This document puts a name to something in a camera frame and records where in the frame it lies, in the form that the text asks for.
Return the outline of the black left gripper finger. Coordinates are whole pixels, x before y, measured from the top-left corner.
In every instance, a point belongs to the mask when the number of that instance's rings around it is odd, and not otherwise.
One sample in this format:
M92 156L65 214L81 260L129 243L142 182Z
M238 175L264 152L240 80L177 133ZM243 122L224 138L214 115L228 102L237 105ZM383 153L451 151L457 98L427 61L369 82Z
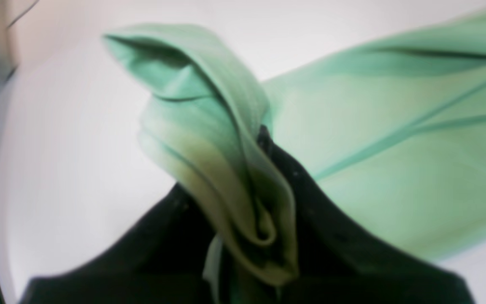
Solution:
M63 274L31 279L21 304L224 304L205 277L214 230L176 184L108 250Z

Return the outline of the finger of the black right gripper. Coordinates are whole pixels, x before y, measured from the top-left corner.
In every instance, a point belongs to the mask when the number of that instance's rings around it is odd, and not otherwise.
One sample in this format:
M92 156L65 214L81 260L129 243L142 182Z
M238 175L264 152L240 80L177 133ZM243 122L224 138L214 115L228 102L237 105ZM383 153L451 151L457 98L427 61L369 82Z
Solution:
M337 207L263 125L258 144L296 202L299 277L282 304L473 304L464 279L398 250Z

